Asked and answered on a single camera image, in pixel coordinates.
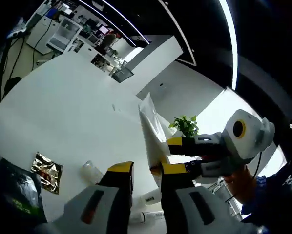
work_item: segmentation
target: potted plant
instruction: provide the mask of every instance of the potted plant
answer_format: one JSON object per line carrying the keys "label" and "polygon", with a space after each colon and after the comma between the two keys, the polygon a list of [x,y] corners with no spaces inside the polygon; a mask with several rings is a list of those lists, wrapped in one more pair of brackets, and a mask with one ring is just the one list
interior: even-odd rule
{"label": "potted plant", "polygon": [[188,119],[186,116],[174,118],[174,122],[169,125],[169,128],[177,128],[185,137],[194,137],[198,134],[198,127],[196,126],[196,116]]}

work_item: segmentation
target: tabletop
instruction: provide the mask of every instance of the tabletop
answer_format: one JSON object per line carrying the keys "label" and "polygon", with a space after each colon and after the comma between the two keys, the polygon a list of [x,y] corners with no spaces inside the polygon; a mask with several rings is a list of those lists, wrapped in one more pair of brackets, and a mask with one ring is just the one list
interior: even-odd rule
{"label": "tabletop", "polygon": [[81,166],[103,173],[135,162],[133,197],[157,185],[149,172],[138,105],[141,101],[75,52],[41,65],[0,104],[0,156],[30,170],[37,151],[63,165],[59,195],[42,189],[48,221],[87,187]]}

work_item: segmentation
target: wall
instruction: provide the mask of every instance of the wall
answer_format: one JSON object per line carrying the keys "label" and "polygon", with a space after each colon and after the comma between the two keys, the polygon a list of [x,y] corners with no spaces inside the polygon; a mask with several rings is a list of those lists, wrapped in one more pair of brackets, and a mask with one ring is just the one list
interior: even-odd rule
{"label": "wall", "polygon": [[207,77],[174,61],[143,88],[137,97],[143,99],[150,92],[156,111],[172,122],[174,117],[180,115],[198,115],[222,90]]}
{"label": "wall", "polygon": [[135,47],[130,46],[123,38],[120,38],[116,43],[112,45],[111,48],[118,51],[119,56],[123,59],[135,49]]}
{"label": "wall", "polygon": [[152,42],[127,64],[134,75],[120,85],[137,95],[182,53],[183,51],[174,36],[165,38],[163,43],[162,41]]}
{"label": "wall", "polygon": [[89,12],[88,10],[86,10],[83,6],[78,6],[75,9],[75,11],[77,11],[77,13],[75,13],[74,18],[77,18],[80,15],[83,15],[87,19],[92,19],[94,21],[98,21],[98,22],[102,23],[102,25],[107,26],[107,24],[105,22],[103,22],[100,18],[98,18],[93,13]]}

